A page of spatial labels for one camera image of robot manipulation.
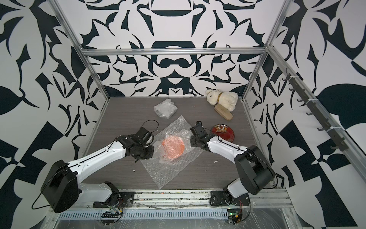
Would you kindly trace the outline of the right electronics board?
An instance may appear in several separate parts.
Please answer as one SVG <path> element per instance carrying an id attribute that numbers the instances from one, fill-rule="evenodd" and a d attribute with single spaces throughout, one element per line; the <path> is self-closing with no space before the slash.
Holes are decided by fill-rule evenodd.
<path id="1" fill-rule="evenodd" d="M 240 209 L 228 209 L 227 213 L 228 213 L 227 218 L 228 222 L 234 225 L 239 223 L 243 218 L 243 213 L 242 210 Z"/>

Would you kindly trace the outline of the tan wooden brush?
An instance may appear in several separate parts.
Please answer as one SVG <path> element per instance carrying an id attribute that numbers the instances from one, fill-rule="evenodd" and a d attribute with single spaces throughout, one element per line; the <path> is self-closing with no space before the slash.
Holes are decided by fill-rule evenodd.
<path id="1" fill-rule="evenodd" d="M 232 120 L 233 119 L 233 115 L 231 114 L 231 112 L 229 112 L 225 107 L 223 107 L 220 104 L 217 104 L 214 106 L 215 111 L 222 116 L 225 120 Z"/>

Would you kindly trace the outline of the red floral dinner plate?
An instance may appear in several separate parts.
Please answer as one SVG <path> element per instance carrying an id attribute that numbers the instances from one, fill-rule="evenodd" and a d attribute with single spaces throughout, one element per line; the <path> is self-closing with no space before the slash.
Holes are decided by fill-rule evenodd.
<path id="1" fill-rule="evenodd" d="M 224 124 L 218 124 L 211 128 L 211 132 L 215 135 L 220 136 L 222 139 L 233 142 L 235 139 L 234 131 L 231 127 L 224 125 Z"/>

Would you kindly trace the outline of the aluminium frame rail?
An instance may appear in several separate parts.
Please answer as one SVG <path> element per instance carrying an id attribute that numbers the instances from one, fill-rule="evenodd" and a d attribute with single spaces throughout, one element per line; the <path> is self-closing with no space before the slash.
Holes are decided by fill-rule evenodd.
<path id="1" fill-rule="evenodd" d="M 183 55 L 183 54 L 262 54 L 262 47 L 253 48 L 157 48 L 157 49 L 81 49 L 84 56 L 108 55 Z"/>

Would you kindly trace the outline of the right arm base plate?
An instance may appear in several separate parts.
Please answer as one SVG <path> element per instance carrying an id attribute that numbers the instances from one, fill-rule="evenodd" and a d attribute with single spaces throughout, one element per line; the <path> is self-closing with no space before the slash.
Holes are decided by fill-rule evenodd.
<path id="1" fill-rule="evenodd" d="M 228 191 L 219 190 L 210 192 L 209 204 L 213 207 L 220 207 L 220 206 L 249 207 L 251 205 L 251 202 L 248 193 L 235 198 Z"/>

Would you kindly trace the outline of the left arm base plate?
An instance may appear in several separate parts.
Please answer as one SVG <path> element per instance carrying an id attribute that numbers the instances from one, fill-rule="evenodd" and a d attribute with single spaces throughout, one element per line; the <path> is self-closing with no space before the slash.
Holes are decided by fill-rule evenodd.
<path id="1" fill-rule="evenodd" d="M 114 207 L 114 208 L 125 208 L 130 207 L 134 202 L 135 192 L 123 191 L 117 195 L 113 193 L 106 202 L 94 202 L 92 207 L 95 209 Z"/>

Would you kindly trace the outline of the white plush bunny toy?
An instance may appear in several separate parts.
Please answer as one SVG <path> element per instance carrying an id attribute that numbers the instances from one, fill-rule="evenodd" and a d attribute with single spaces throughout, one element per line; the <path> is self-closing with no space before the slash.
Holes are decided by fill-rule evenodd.
<path id="1" fill-rule="evenodd" d="M 238 101 L 238 94 L 234 92 L 221 92 L 219 90 L 206 90 L 206 98 L 209 104 L 215 106 L 222 105 L 229 112 L 235 110 Z"/>

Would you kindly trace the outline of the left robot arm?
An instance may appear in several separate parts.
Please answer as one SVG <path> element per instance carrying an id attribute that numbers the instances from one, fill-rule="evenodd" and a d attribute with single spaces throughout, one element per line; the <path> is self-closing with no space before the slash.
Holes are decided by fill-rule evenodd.
<path id="1" fill-rule="evenodd" d="M 99 202 L 116 208 L 121 202 L 119 190 L 111 182 L 86 184 L 93 173 L 127 156 L 136 161 L 153 157 L 154 135 L 141 127 L 137 133 L 116 137 L 112 143 L 85 157 L 64 162 L 55 162 L 46 177 L 41 194 L 55 213 L 62 213 L 74 204 Z"/>

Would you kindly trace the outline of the orange bubble plate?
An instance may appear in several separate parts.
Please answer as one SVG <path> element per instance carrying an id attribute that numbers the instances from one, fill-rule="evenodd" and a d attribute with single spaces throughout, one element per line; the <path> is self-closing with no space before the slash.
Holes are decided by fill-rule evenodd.
<path id="1" fill-rule="evenodd" d="M 180 132 L 166 135 L 161 143 L 163 150 L 159 159 L 159 163 L 172 164 L 182 159 L 184 155 L 192 151 L 190 144 L 191 132 L 182 129 Z"/>

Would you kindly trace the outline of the black wall hook rail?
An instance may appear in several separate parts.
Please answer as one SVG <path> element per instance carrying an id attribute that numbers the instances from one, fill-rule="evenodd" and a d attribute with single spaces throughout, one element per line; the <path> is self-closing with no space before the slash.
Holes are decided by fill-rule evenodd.
<path id="1" fill-rule="evenodd" d="M 332 146 L 331 149 L 339 149 L 342 152 L 348 150 L 349 146 L 346 142 L 346 138 L 341 133 L 342 128 L 331 119 L 329 112 L 326 111 L 321 102 L 308 89 L 298 75 L 292 75 L 288 68 L 286 68 L 285 73 L 286 77 L 284 81 L 288 81 L 292 86 L 290 90 L 297 92 L 300 96 L 300 99 L 297 101 L 308 107 L 310 112 L 307 113 L 307 115 L 314 116 L 321 125 L 317 130 L 320 132 L 325 131 L 334 142 L 335 145 Z"/>

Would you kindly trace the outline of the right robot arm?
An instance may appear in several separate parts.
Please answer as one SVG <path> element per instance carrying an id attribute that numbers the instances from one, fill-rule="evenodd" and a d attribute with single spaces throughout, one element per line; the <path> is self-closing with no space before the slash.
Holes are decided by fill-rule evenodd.
<path id="1" fill-rule="evenodd" d="M 257 146 L 244 147 L 228 142 L 208 133 L 200 121 L 190 131 L 192 147 L 216 153 L 235 164 L 239 178 L 224 188 L 229 197 L 238 198 L 247 193 L 256 195 L 276 179 L 276 173 Z"/>

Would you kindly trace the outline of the left electronics board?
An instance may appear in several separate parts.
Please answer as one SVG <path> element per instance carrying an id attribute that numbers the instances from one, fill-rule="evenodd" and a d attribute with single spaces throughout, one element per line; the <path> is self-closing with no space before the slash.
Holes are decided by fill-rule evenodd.
<path id="1" fill-rule="evenodd" d="M 123 213 L 124 213 L 123 209 L 108 210 L 100 216 L 100 222 L 103 225 L 114 224 L 122 218 Z"/>

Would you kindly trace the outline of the electronics board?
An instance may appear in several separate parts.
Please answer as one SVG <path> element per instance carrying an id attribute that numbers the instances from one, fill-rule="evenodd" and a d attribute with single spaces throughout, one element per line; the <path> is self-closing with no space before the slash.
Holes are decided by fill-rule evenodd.
<path id="1" fill-rule="evenodd" d="M 100 222 L 103 225 L 114 224 L 122 218 L 123 213 L 124 213 L 123 209 L 108 210 L 100 216 Z"/>
<path id="2" fill-rule="evenodd" d="M 227 213 L 228 213 L 227 218 L 228 222 L 234 225 L 239 223 L 243 218 L 243 213 L 242 210 L 240 209 L 228 209 Z"/>

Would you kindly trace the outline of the clear bubble wrap sheet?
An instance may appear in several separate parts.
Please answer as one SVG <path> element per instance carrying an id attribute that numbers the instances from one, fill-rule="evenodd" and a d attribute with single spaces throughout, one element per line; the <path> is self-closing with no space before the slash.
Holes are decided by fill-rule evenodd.
<path id="1" fill-rule="evenodd" d="M 201 148 L 192 148 L 192 151 L 183 156 L 182 159 L 172 164 L 159 163 L 162 153 L 161 143 L 166 135 L 171 135 L 180 132 L 182 129 L 190 131 L 191 125 L 183 116 L 180 116 L 173 121 L 168 127 L 162 130 L 154 137 L 152 145 L 154 146 L 153 157 L 148 160 L 142 160 L 148 174 L 151 176 L 159 189 L 162 189 L 166 184 L 173 180 L 178 174 L 185 169 L 191 162 L 197 159 L 203 150 Z"/>

